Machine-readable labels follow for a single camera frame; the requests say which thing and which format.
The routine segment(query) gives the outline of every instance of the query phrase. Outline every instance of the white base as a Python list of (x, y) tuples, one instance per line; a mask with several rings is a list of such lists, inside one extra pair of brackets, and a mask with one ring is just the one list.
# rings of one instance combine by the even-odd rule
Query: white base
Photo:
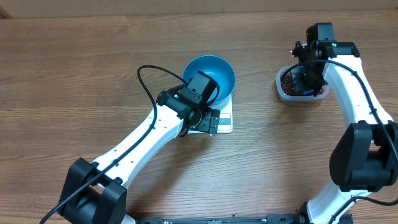
[[(229, 134), (232, 132), (232, 95), (229, 94), (223, 101), (210, 106), (213, 109), (221, 111), (220, 121), (218, 123), (217, 134)], [(199, 131), (189, 131), (188, 134), (206, 134)]]

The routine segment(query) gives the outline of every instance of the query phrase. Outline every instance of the clear plastic container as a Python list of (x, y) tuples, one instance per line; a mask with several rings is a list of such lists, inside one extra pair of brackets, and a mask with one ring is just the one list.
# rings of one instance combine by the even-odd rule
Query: clear plastic container
[(307, 101), (314, 101), (320, 100), (327, 96), (329, 93), (329, 85), (323, 86), (323, 93), (317, 96), (290, 96), (286, 94), (283, 89), (282, 85), (280, 84), (280, 76), (288, 69), (290, 66), (286, 66), (279, 70), (278, 74), (276, 75), (276, 89), (278, 90), (278, 95), (280, 100), (284, 102), (291, 102), (291, 103), (299, 103), (299, 102), (307, 102)]

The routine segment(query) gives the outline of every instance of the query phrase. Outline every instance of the wooden table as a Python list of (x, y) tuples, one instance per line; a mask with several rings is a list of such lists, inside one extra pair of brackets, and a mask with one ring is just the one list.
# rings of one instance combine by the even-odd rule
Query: wooden table
[[(398, 118), (398, 11), (312, 11), (0, 21), (0, 223), (38, 223), (58, 202), (69, 166), (124, 139), (151, 109), (136, 69), (182, 74), (212, 54), (235, 69), (234, 131), (178, 138), (136, 177), (134, 217), (253, 217), (294, 212), (330, 179), (345, 131), (332, 92), (318, 103), (278, 99), (275, 75), (297, 63), (316, 22), (358, 46), (379, 101)], [(178, 84), (157, 70), (154, 96)], [(398, 184), (372, 194), (390, 201)], [(397, 207), (359, 202), (356, 223), (397, 223)], [(54, 215), (49, 223), (66, 223)]]

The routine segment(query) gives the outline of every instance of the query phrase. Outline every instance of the cable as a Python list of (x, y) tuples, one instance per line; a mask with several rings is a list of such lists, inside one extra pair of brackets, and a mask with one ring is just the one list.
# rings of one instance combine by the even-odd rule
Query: cable
[[(372, 112), (372, 114), (374, 116), (374, 119), (377, 121), (378, 125), (380, 125), (384, 135), (386, 136), (387, 141), (388, 141), (388, 145), (391, 148), (391, 151), (393, 152), (394, 157), (395, 157), (395, 159), (397, 161), (397, 164), (398, 164), (398, 154), (397, 154), (396, 148), (394, 146), (394, 143), (392, 142), (392, 139), (391, 139), (390, 135), (388, 134), (386, 127), (383, 125), (382, 121), (380, 120), (379, 115), (377, 114), (377, 110), (374, 108), (374, 105), (372, 103), (371, 97), (369, 95), (368, 90), (366, 89), (366, 86), (365, 86), (364, 82), (362, 81), (361, 77), (359, 77), (359, 75), (358, 75), (358, 73), (356, 71), (352, 70), (350, 67), (348, 67), (348, 66), (346, 66), (346, 65), (344, 65), (342, 63), (339, 63), (339, 62), (335, 62), (335, 61), (332, 61), (332, 60), (316, 59), (316, 60), (309, 60), (309, 61), (306, 61), (306, 62), (303, 62), (303, 63), (298, 63), (298, 64), (295, 64), (295, 65), (291, 66), (289, 69), (287, 69), (282, 74), (282, 76), (280, 77), (281, 80), (284, 80), (286, 74), (289, 73), (291, 70), (293, 70), (293, 69), (295, 69), (295, 68), (297, 68), (299, 66), (308, 65), (310, 63), (332, 63), (332, 64), (338, 65), (338, 66), (340, 66), (340, 67), (342, 67), (342, 68), (344, 68), (347, 71), (352, 73), (352, 75), (357, 79), (357, 81), (361, 85), (362, 91), (363, 91), (363, 93), (364, 93), (364, 95), (366, 97), (366, 101), (368, 101), (368, 104), (369, 104), (371, 112)], [(356, 203), (356, 200), (358, 200), (358, 199), (367, 200), (368, 202), (376, 203), (378, 205), (383, 205), (383, 206), (393, 206), (393, 205), (397, 205), (398, 204), (398, 198), (397, 198), (397, 200), (395, 200), (393, 202), (382, 202), (382, 201), (375, 200), (375, 199), (372, 199), (372, 198), (369, 198), (369, 197), (354, 196), (350, 200), (348, 200), (334, 215), (332, 215), (331, 220), (329, 221), (329, 224), (332, 224), (336, 220), (336, 217), (339, 216), (339, 214), (341, 212), (343, 212), (344, 209), (346, 209), (352, 202)]]
[(207, 105), (207, 106), (212, 105), (212, 104), (216, 101), (216, 99), (217, 99), (219, 93), (220, 93), (220, 86), (217, 85), (217, 94), (216, 94), (216, 96), (215, 96), (211, 101), (207, 102), (206, 105)]
[(119, 163), (126, 155), (128, 155), (136, 146), (138, 146), (142, 140), (145, 139), (145, 137), (150, 133), (150, 131), (154, 128), (156, 120), (157, 120), (157, 108), (156, 108), (156, 102), (153, 98), (153, 96), (151, 95), (150, 91), (148, 90), (148, 88), (145, 86), (144, 82), (142, 81), (141, 78), (141, 73), (140, 71), (143, 68), (155, 68), (155, 69), (159, 69), (161, 71), (167, 72), (169, 74), (171, 74), (172, 76), (178, 78), (179, 80), (181, 80), (184, 84), (188, 85), (188, 83), (183, 80), (181, 77), (179, 77), (178, 75), (174, 74), (173, 72), (164, 69), (162, 67), (158, 67), (155, 65), (143, 65), (140, 66), (137, 69), (137, 77), (139, 82), (141, 83), (143, 89), (145, 90), (145, 92), (147, 93), (150, 102), (152, 103), (152, 106), (154, 108), (154, 119), (152, 120), (152, 123), (149, 125), (148, 130), (128, 149), (126, 150), (126, 152), (124, 152), (123, 154), (121, 154), (117, 159), (113, 160), (113, 162), (107, 166), (105, 169), (103, 169), (99, 174), (97, 174), (96, 176), (94, 176), (92, 179), (90, 179), (88, 182), (86, 182), (84, 185), (82, 185), (81, 187), (79, 187), (77, 190), (74, 191), (74, 193), (72, 193), (71, 195), (69, 195), (65, 200), (63, 200), (62, 202), (60, 202), (57, 206), (55, 206), (53, 209), (51, 209), (51, 211), (49, 211), (44, 217), (43, 219), (41, 219), (40, 224), (44, 224), (45, 221), (47, 221), (55, 212), (57, 212), (60, 208), (62, 208), (66, 203), (68, 203), (68, 201), (73, 198), (74, 196), (78, 195), (82, 190), (84, 190), (86, 187), (88, 187), (90, 184), (96, 182), (99, 178), (101, 178), (107, 171), (109, 171), (113, 166), (115, 166), (117, 163)]

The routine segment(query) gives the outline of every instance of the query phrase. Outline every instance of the black cable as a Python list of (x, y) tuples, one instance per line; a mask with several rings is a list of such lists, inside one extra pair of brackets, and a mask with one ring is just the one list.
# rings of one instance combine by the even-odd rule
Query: black cable
[(215, 96), (211, 101), (207, 102), (206, 105), (207, 105), (207, 106), (212, 105), (212, 104), (216, 101), (216, 99), (217, 99), (219, 93), (220, 93), (220, 86), (217, 85), (217, 94), (216, 94), (216, 96)]
[[(369, 107), (371, 109), (371, 113), (373, 114), (374, 119), (377, 121), (378, 125), (380, 125), (384, 135), (386, 136), (387, 141), (388, 141), (388, 145), (391, 148), (391, 151), (393, 152), (394, 157), (395, 157), (395, 159), (397, 161), (397, 164), (398, 164), (398, 154), (397, 154), (396, 148), (394, 146), (394, 143), (392, 142), (392, 139), (391, 139), (390, 135), (388, 134), (386, 127), (383, 125), (382, 121), (380, 120), (379, 115), (377, 114), (377, 110), (374, 108), (374, 105), (372, 103), (371, 97), (369, 95), (368, 90), (366, 89), (366, 86), (365, 86), (364, 82), (362, 81), (361, 77), (359, 77), (359, 75), (358, 75), (358, 73), (356, 71), (352, 70), (350, 67), (348, 67), (348, 66), (346, 66), (346, 65), (344, 65), (342, 63), (339, 63), (339, 62), (335, 62), (335, 61), (332, 61), (332, 60), (316, 59), (316, 60), (309, 60), (309, 61), (306, 61), (306, 62), (303, 62), (303, 63), (298, 63), (298, 64), (295, 64), (295, 65), (291, 66), (290, 68), (288, 68), (282, 74), (281, 80), (284, 80), (286, 74), (289, 73), (291, 70), (297, 68), (298, 66), (308, 65), (310, 63), (332, 63), (332, 64), (338, 65), (338, 66), (340, 66), (340, 67), (342, 67), (342, 68), (344, 68), (347, 71), (352, 73), (352, 75), (357, 79), (357, 81), (361, 85), (362, 91), (363, 91), (363, 93), (364, 93), (364, 95), (366, 97), (366, 101), (368, 101)], [(398, 204), (398, 199), (393, 201), (393, 202), (382, 202), (382, 201), (375, 200), (375, 199), (372, 199), (372, 198), (369, 198), (369, 197), (354, 196), (350, 200), (348, 200), (334, 215), (332, 215), (331, 220), (329, 221), (329, 224), (332, 224), (336, 220), (336, 217), (341, 212), (343, 212), (343, 210), (345, 208), (347, 208), (352, 202), (356, 202), (356, 200), (358, 200), (358, 199), (367, 200), (368, 202), (376, 203), (378, 205), (383, 205), (383, 206), (393, 206), (393, 205), (397, 205)]]
[(171, 75), (173, 75), (174, 77), (178, 78), (179, 80), (181, 80), (182, 82), (184, 82), (184, 84), (188, 85), (188, 83), (183, 80), (181, 77), (179, 77), (178, 75), (174, 74), (173, 72), (164, 69), (162, 67), (158, 67), (155, 65), (143, 65), (140, 66), (137, 69), (137, 77), (139, 82), (141, 83), (143, 89), (145, 90), (145, 92), (148, 94), (148, 97), (150, 99), (150, 102), (152, 103), (152, 106), (154, 108), (154, 119), (152, 120), (152, 123), (149, 125), (148, 130), (141, 136), (141, 138), (139, 138), (128, 150), (126, 150), (126, 152), (124, 152), (123, 154), (121, 154), (117, 159), (113, 160), (112, 163), (107, 166), (105, 169), (103, 169), (99, 174), (97, 174), (96, 176), (94, 176), (92, 179), (90, 179), (88, 182), (86, 182), (84, 185), (82, 185), (81, 187), (79, 187), (77, 190), (74, 191), (74, 193), (72, 193), (71, 195), (69, 195), (65, 200), (63, 200), (62, 202), (60, 202), (57, 206), (55, 206), (53, 209), (51, 209), (51, 211), (48, 212), (48, 214), (46, 214), (43, 219), (41, 219), (40, 224), (44, 224), (45, 221), (47, 221), (55, 212), (57, 212), (60, 208), (62, 208), (66, 203), (68, 203), (68, 201), (73, 198), (74, 196), (78, 195), (82, 190), (84, 190), (86, 187), (88, 187), (90, 184), (96, 182), (99, 178), (101, 178), (107, 171), (109, 171), (113, 166), (115, 166), (117, 163), (119, 163), (126, 155), (128, 155), (136, 146), (138, 146), (138, 144), (140, 144), (142, 142), (142, 140), (145, 139), (145, 137), (150, 133), (150, 131), (154, 128), (156, 120), (157, 120), (157, 108), (156, 108), (156, 102), (153, 98), (153, 96), (151, 95), (150, 91), (148, 90), (148, 88), (145, 86), (144, 82), (142, 81), (141, 78), (141, 74), (140, 71), (143, 68), (155, 68), (155, 69), (159, 69), (162, 70), (164, 72), (167, 72)]

